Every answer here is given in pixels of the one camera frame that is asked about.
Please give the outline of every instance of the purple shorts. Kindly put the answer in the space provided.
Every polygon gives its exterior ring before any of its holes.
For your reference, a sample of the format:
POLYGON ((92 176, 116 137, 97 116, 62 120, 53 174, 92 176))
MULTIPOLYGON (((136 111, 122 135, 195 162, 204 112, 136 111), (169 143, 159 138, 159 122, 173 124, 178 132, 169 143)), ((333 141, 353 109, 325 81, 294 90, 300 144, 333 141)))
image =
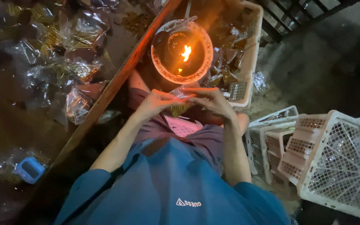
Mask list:
MULTIPOLYGON (((148 93, 137 88, 129 89, 129 107, 137 110, 139 105, 147 97, 148 93)), ((173 137, 188 145, 195 146, 199 153, 203 154, 213 169, 222 174, 223 161, 223 128, 217 125, 205 125, 201 130, 186 137, 177 136, 169 127, 165 117, 161 114, 153 117, 144 124, 137 134, 134 145, 147 139, 173 137)))

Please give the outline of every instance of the teal t-shirt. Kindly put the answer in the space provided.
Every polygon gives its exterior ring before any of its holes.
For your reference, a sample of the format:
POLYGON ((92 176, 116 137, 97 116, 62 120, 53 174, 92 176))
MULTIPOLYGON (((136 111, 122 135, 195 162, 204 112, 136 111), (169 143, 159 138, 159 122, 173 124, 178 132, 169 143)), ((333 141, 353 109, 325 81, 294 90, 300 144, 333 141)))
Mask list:
POLYGON ((171 138, 140 154, 151 142, 129 152, 112 187, 105 170, 80 176, 54 224, 290 224, 272 193, 246 182, 230 187, 195 147, 171 138))

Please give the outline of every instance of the hand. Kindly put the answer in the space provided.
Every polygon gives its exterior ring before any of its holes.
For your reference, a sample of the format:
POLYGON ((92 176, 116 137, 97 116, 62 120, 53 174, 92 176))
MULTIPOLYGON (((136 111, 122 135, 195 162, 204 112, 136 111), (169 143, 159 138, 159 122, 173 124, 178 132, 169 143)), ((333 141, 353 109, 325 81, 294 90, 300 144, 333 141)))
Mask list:
POLYGON ((185 99, 180 99, 169 93, 153 89, 137 108, 134 115, 146 122, 166 108, 184 104, 185 99))
POLYGON ((223 94, 219 91, 218 88, 212 89, 182 89, 185 94, 196 94, 197 97, 207 98, 204 100, 201 98, 189 98, 188 102, 199 104, 205 107, 207 110, 212 111, 213 114, 224 117, 225 119, 232 120, 237 118, 236 113, 229 104, 229 102, 224 98, 223 94))

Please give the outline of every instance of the person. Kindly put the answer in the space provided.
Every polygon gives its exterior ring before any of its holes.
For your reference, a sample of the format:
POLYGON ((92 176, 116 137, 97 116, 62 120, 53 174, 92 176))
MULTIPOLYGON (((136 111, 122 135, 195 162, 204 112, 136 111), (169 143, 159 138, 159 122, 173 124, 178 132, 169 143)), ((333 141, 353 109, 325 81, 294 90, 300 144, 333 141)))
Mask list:
POLYGON ((75 181, 54 224, 290 224, 282 203, 251 183, 248 117, 219 89, 183 89, 192 97, 177 99, 149 92, 136 71, 128 82, 135 112, 75 181), (223 126, 178 137, 161 112, 186 103, 220 115, 223 126), (107 186, 120 167, 123 176, 107 186))

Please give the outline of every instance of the black metal railing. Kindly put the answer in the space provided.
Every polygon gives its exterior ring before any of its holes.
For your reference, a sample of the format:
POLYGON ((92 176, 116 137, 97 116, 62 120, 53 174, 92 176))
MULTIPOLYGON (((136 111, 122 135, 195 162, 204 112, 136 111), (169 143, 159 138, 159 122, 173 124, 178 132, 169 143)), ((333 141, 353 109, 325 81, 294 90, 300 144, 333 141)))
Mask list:
POLYGON ((359 1, 338 0, 338 5, 327 8, 320 0, 272 0, 268 4, 256 0, 266 12, 262 28, 275 42, 280 42, 296 30, 302 30, 359 1))

